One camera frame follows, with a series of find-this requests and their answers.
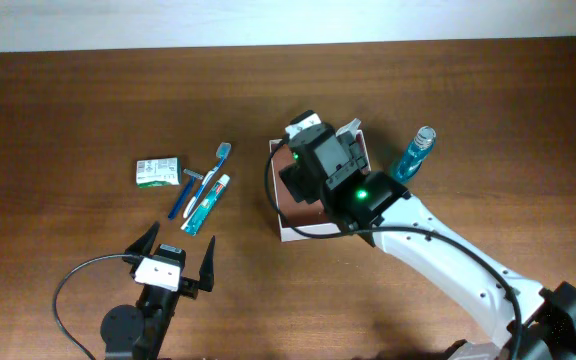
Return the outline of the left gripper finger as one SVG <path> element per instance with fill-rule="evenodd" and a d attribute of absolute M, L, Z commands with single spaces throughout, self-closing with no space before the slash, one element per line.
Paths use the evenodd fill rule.
<path fill-rule="evenodd" d="M 159 232 L 159 228 L 160 223 L 155 221 L 141 237 L 126 248 L 125 254 L 140 256 L 149 255 Z"/>
<path fill-rule="evenodd" d="M 199 269 L 198 288 L 205 292 L 211 292 L 214 287 L 214 250 L 215 237 L 212 237 Z"/>

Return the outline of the purple hand soap pump bottle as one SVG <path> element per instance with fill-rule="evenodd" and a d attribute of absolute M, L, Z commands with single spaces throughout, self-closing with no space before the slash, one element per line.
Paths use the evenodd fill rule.
<path fill-rule="evenodd" d="M 350 146 L 351 144 L 356 142 L 357 133 L 359 131 L 360 126 L 361 126 L 361 120 L 358 118 L 354 118 L 352 121 L 340 127 L 336 131 L 335 134 L 336 139 L 341 144 Z"/>

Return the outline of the teal toothpaste tube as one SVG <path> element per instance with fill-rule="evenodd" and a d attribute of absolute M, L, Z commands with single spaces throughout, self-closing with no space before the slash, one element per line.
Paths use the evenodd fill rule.
<path fill-rule="evenodd" d="M 222 175 L 216 181 L 204 200 L 197 206 L 192 215 L 182 224 L 180 229 L 189 235 L 195 236 L 199 232 L 213 207 L 224 194 L 229 182 L 230 176 L 227 174 Z"/>

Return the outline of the blue mouthwash bottle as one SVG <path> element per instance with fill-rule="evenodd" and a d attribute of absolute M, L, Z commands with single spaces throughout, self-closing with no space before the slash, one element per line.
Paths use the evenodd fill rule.
<path fill-rule="evenodd" d="M 436 138 L 436 131 L 432 127 L 421 127 L 407 146 L 401 159 L 391 166 L 390 175 L 401 184 L 409 182 L 432 151 Z"/>

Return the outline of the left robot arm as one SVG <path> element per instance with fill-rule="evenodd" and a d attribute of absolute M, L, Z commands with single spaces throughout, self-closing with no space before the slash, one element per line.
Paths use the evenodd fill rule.
<path fill-rule="evenodd" d="M 104 316 L 100 336 L 106 359 L 156 359 L 178 301 L 196 299 L 201 291 L 213 290 L 216 239 L 208 244 L 199 277 L 192 279 L 183 275 L 183 249 L 155 243 L 159 228 L 160 224 L 154 223 L 124 251 L 125 262 L 131 265 L 130 275 L 142 291 L 134 305 L 116 306 Z"/>

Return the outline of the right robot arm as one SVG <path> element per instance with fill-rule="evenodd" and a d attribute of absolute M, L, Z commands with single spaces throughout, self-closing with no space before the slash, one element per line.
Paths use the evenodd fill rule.
<path fill-rule="evenodd" d="M 549 290 L 497 262 L 435 217 L 404 185 L 368 170 L 359 123 L 337 130 L 312 110 L 280 144 L 293 164 L 279 172 L 296 202 L 319 201 L 339 236 L 359 235 L 409 265 L 463 308 L 485 344 L 458 345 L 452 359 L 576 359 L 576 287 Z"/>

